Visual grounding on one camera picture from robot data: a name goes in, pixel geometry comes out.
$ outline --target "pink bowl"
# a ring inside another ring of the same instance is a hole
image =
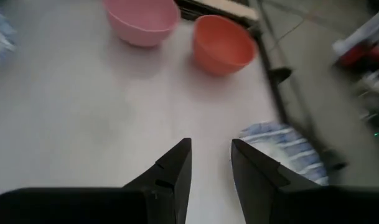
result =
[[[180,11],[174,0],[104,0],[110,26],[130,44],[152,47],[175,29]]]

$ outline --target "plastic bowl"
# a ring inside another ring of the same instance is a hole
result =
[[[219,76],[241,70],[256,53],[256,45],[247,31],[222,16],[199,17],[193,43],[195,61]]]
[[[110,26],[130,44],[152,47],[175,29],[180,11],[173,0],[104,0]]]

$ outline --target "white table surface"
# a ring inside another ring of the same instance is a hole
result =
[[[192,22],[156,49],[112,33],[100,0],[16,0],[17,49],[0,67],[0,193],[116,186],[192,138],[187,223],[244,223],[230,141],[276,120],[260,58],[229,78],[191,61]]]

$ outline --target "bowl rim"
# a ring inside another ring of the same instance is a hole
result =
[[[240,32],[242,34],[245,34],[250,39],[251,51],[253,52],[253,56],[248,61],[246,61],[244,63],[234,63],[234,62],[226,61],[226,60],[222,59],[221,57],[219,57],[218,55],[211,54],[212,51],[208,47],[206,47],[204,44],[202,44],[200,41],[197,40],[196,33],[197,33],[197,29],[199,27],[199,22],[201,20],[204,20],[204,19],[207,19],[207,18],[210,18],[210,17],[218,18],[218,19],[221,19],[221,20],[223,20],[223,21],[225,21],[225,22],[227,22],[227,23],[229,23],[231,25],[234,25],[235,27],[238,28],[238,30],[240,30]],[[225,18],[223,16],[218,16],[218,15],[204,15],[204,16],[200,16],[200,17],[198,17],[196,19],[196,21],[195,21],[195,29],[194,29],[194,41],[196,43],[198,43],[203,49],[205,49],[208,52],[209,56],[212,57],[214,60],[217,60],[217,61],[219,61],[221,63],[225,63],[225,64],[228,64],[228,65],[234,65],[234,66],[245,66],[245,65],[248,65],[255,58],[255,54],[256,54],[257,49],[258,49],[256,43],[253,41],[253,39],[250,37],[249,33],[247,33],[247,31],[244,28],[242,28],[236,22],[233,22],[230,19],[227,19],[227,18]]]
[[[155,30],[155,29],[144,29],[144,28],[141,28],[141,27],[138,27],[138,26],[134,26],[128,22],[125,22],[125,21],[122,21],[118,16],[114,15],[110,10],[109,10],[109,7],[107,5],[107,1],[119,1],[119,0],[103,0],[103,7],[108,11],[108,14],[111,15],[113,18],[117,19],[119,22],[127,25],[127,26],[130,26],[132,28],[135,28],[135,29],[138,29],[138,30],[141,30],[141,31],[145,31],[145,32],[165,32],[165,31],[169,31],[169,30],[172,30],[174,29],[175,27],[178,26],[178,23],[180,21],[180,18],[181,18],[181,15],[180,15],[180,10],[178,8],[178,5],[173,1],[171,0],[171,3],[173,4],[174,6],[174,9],[175,9],[175,21],[172,25],[170,25],[168,28],[166,29],[159,29],[159,30]]]

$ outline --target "floor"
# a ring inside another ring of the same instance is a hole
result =
[[[256,0],[250,1],[256,7]],[[280,86],[289,115],[305,124],[303,102],[318,137],[345,157],[349,166],[341,171],[340,184],[379,186],[379,140],[359,120],[348,77],[332,66],[337,58],[332,44],[371,16],[366,1],[265,0],[263,6],[279,43],[265,33],[273,65],[294,69],[293,78]]]

